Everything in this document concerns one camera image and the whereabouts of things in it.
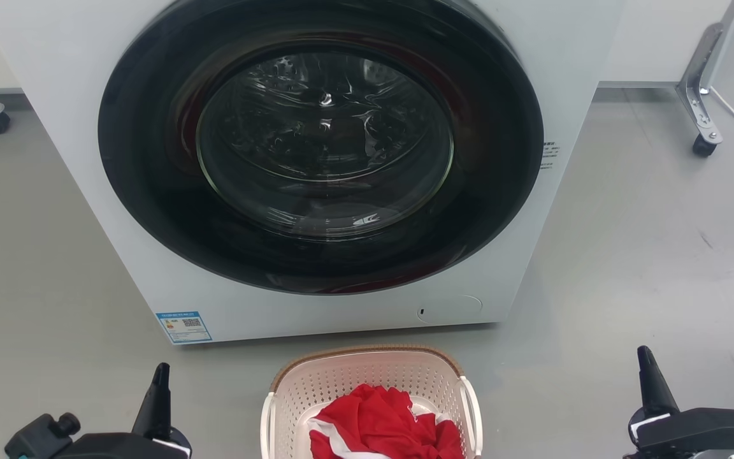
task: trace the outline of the energy label sticker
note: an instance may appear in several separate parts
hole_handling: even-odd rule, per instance
[[[206,329],[206,323],[200,313],[191,312],[161,312],[156,314],[163,329],[169,334],[169,339],[175,344],[210,342],[212,335]]]

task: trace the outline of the washing machine door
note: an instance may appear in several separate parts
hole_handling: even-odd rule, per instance
[[[166,247],[292,293],[413,282],[512,220],[542,156],[498,28],[436,0],[190,0],[117,64],[104,168]]]

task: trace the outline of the red cloth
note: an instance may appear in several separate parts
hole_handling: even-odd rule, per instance
[[[464,459],[455,423],[436,415],[414,416],[410,394],[394,387],[362,384],[336,398],[315,419],[336,427],[351,451],[373,451],[390,459]],[[311,430],[314,459],[338,459],[323,433]]]

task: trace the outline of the black knob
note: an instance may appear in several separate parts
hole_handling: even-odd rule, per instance
[[[76,435],[81,430],[81,422],[78,422],[78,418],[70,412],[65,412],[59,416],[56,424],[58,425],[59,431],[64,435]]]

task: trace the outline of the front-loading washing machine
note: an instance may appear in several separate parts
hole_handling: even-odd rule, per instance
[[[172,343],[504,319],[622,0],[0,0]]]

